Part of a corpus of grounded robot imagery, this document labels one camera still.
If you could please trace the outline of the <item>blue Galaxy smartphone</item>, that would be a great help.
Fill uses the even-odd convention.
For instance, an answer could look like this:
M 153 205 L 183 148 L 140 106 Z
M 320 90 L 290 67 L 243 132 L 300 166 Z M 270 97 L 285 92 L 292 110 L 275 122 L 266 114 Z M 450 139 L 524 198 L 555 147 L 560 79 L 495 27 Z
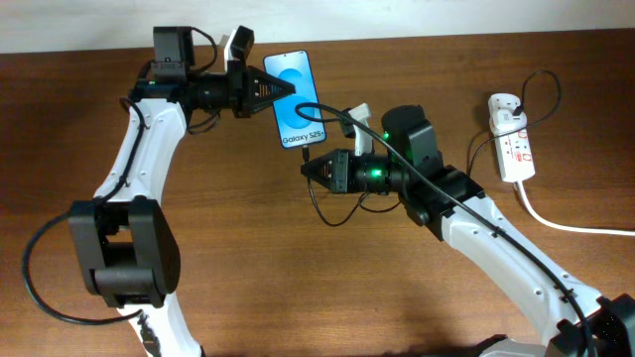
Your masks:
M 302 103 L 318 103 L 315 80 L 307 51 L 264 57 L 265 71 L 291 83 L 295 93 L 274 102 L 274 113 L 280 142 L 284 149 L 323 142 L 326 139 L 324 124 L 310 121 L 296 113 Z

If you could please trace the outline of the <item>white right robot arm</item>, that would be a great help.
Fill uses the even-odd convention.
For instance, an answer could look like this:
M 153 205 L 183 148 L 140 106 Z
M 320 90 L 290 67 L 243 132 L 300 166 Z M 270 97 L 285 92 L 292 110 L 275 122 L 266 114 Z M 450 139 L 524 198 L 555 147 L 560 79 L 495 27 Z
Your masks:
M 494 335 L 459 356 L 631 356 L 634 299 L 604 297 L 560 267 L 517 230 L 484 189 L 443 162 L 432 124 L 419 105 L 386 112 L 382 134 L 363 116 L 330 108 L 332 121 L 358 142 L 378 143 L 306 160 L 302 174 L 333 193 L 395 192 L 409 218 L 482 270 L 532 322 L 540 343 Z

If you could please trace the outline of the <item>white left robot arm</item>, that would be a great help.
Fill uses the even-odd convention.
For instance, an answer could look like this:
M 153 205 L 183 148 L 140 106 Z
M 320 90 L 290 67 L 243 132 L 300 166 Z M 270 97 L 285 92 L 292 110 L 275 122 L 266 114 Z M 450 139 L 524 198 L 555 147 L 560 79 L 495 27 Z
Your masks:
M 151 61 L 128 96 L 129 126 L 110 175 L 69 225 L 87 290 L 128 318 L 149 356 L 201 356 L 176 289 L 181 256 L 161 200 L 174 152 L 196 110 L 248 118 L 292 84 L 239 60 L 223 73 Z

